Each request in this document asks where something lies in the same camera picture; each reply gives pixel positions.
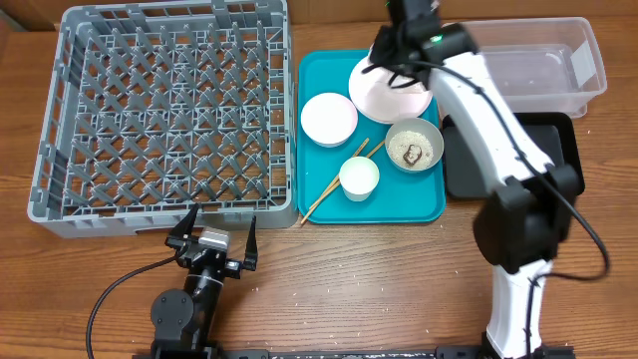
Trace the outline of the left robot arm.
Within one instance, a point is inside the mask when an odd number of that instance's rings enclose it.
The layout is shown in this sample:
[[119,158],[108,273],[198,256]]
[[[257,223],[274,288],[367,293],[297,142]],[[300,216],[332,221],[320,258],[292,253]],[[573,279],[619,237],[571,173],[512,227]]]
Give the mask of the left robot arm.
[[250,224],[244,258],[228,257],[230,233],[205,227],[193,233],[199,206],[168,233],[165,245],[173,248],[176,263],[188,270],[182,289],[161,293],[151,308],[155,339],[153,359],[216,358],[219,346],[208,342],[215,308],[227,278],[238,279],[244,270],[257,267],[256,220]]

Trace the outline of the white paper cup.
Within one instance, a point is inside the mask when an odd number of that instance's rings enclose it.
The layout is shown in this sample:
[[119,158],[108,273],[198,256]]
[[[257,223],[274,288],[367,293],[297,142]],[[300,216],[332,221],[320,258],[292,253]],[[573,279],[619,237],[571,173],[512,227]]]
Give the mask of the white paper cup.
[[376,188],[380,179],[377,165],[366,157],[357,157],[348,165],[346,176],[340,186],[345,196],[352,201],[364,201]]

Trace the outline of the brown food scrap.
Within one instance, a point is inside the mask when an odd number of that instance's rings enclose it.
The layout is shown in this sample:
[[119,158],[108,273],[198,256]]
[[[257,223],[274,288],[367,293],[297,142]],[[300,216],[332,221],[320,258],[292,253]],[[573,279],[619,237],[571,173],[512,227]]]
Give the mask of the brown food scrap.
[[422,157],[423,150],[418,145],[408,145],[406,152],[403,154],[403,160],[408,167],[413,167]]

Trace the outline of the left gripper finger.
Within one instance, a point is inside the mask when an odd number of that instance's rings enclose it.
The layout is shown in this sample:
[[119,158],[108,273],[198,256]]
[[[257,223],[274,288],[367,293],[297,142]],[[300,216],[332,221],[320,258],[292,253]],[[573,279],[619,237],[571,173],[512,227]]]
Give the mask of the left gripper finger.
[[198,210],[199,204],[195,203],[188,214],[169,232],[168,236],[178,239],[191,236]]
[[251,220],[250,230],[246,240],[243,268],[245,270],[255,271],[258,262],[258,247],[256,241],[256,216]]

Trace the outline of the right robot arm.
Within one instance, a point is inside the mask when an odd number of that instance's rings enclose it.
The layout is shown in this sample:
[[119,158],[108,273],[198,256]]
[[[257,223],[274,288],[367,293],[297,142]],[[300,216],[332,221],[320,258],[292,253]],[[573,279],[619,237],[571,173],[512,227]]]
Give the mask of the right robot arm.
[[544,277],[567,237],[579,176],[571,166],[556,166],[522,128],[464,25],[442,25],[431,1],[397,0],[388,9],[392,23],[375,39],[372,66],[433,93],[489,192],[473,224],[479,251],[493,267],[486,350],[498,358],[532,358],[542,346]]

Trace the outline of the grey bowl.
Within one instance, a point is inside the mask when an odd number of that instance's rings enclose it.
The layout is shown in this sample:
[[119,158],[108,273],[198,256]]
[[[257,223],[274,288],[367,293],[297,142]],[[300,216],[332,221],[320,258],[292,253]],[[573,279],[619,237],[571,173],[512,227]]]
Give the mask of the grey bowl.
[[432,169],[443,157],[445,143],[438,127],[421,118],[393,124],[385,138],[385,149],[399,170],[416,174]]

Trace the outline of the white rice pile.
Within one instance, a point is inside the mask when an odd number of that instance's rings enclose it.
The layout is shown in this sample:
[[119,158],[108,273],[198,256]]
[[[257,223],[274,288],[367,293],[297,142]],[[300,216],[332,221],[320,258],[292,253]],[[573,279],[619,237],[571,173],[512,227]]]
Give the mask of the white rice pile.
[[388,154],[395,164],[411,171],[424,170],[434,157],[431,142],[423,134],[412,131],[395,134],[389,141]]

